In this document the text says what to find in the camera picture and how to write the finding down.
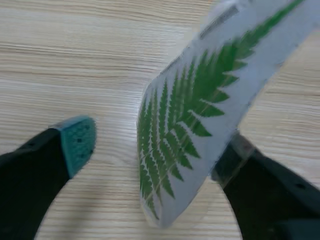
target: fern frond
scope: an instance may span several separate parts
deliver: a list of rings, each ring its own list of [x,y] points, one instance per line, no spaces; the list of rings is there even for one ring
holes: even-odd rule
[[[184,109],[188,109],[188,105],[192,100],[192,92],[193,92],[193,79],[194,79],[194,71],[195,71],[196,57],[192,59],[191,65],[189,67],[188,76],[185,82],[185,98],[184,98]]]
[[[159,183],[159,174],[157,167],[150,157],[149,153],[149,140],[151,133],[151,121],[152,121],[152,100],[150,100],[146,113],[143,119],[143,129],[141,129],[142,134],[142,151],[144,155],[144,161],[146,169],[143,167],[143,163],[140,163],[140,178],[142,178],[140,189],[142,192],[142,196],[146,199],[147,206],[151,209],[152,212],[156,213],[154,206],[154,199],[152,197],[153,194],[153,186],[157,186]]]
[[[188,113],[184,119],[184,123],[190,130],[199,137],[211,137],[211,133],[202,125],[201,121],[197,119],[192,113]]]
[[[160,139],[164,139],[166,135],[166,113],[168,105],[168,84],[167,79],[164,81],[164,87],[162,90],[162,95],[160,99],[160,109],[159,109],[159,135]]]
[[[169,170],[169,172],[176,177],[177,179],[181,180],[182,182],[184,181],[183,177],[181,176],[177,165],[176,165],[176,161],[174,158],[174,155],[172,153],[172,150],[170,149],[170,147],[165,143],[165,142],[161,142],[160,143],[160,149],[164,155],[164,159],[165,159],[165,164]]]
[[[207,104],[203,101],[198,101],[197,105],[195,106],[195,109],[193,111],[205,118],[210,118],[214,116],[222,116],[225,113],[221,110],[219,110],[217,107],[212,106],[210,104]]]
[[[196,158],[200,158],[200,155],[197,152],[194,144],[192,143],[192,140],[187,131],[179,124],[175,125],[174,131],[184,152]]]
[[[174,84],[176,84],[176,104],[175,104],[175,121],[174,123],[177,122],[177,120],[181,117],[182,112],[184,111],[184,95],[186,94],[184,92],[185,90],[185,84],[186,84],[186,66],[183,67],[182,70],[182,75],[180,79],[176,79],[174,81]]]
[[[175,79],[173,82],[173,88],[171,95],[169,97],[169,113],[168,113],[168,128],[171,129],[175,125],[175,119],[176,119],[176,110],[177,107],[177,86],[178,86],[178,71],[175,74]]]
[[[153,188],[150,181],[150,177],[148,176],[147,170],[144,169],[143,164],[140,165],[140,178],[142,179],[141,193],[142,193],[142,197],[146,200],[145,204],[150,208],[154,217],[156,219],[159,219],[156,213],[154,199],[152,198],[152,195],[151,195]]]
[[[184,149],[182,147],[182,144],[176,139],[172,132],[169,132],[166,135],[166,139],[169,143],[169,146],[171,147],[172,157],[176,159],[181,166],[188,169],[193,169],[188,158],[183,152]]]

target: textured gripper pad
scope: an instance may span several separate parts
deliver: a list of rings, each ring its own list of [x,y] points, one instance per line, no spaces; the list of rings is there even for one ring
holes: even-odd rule
[[[61,132],[61,144],[70,178],[89,161],[97,138],[95,121],[89,116],[76,116],[53,126]]]

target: wooden table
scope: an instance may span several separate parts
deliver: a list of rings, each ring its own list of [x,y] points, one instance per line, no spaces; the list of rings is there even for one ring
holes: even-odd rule
[[[136,117],[144,87],[185,46],[212,0],[1,0],[0,153],[89,114],[96,152],[37,239],[239,240],[221,191],[194,227],[147,226],[139,202]],[[265,154],[320,187],[320,31],[260,94],[241,124]]]

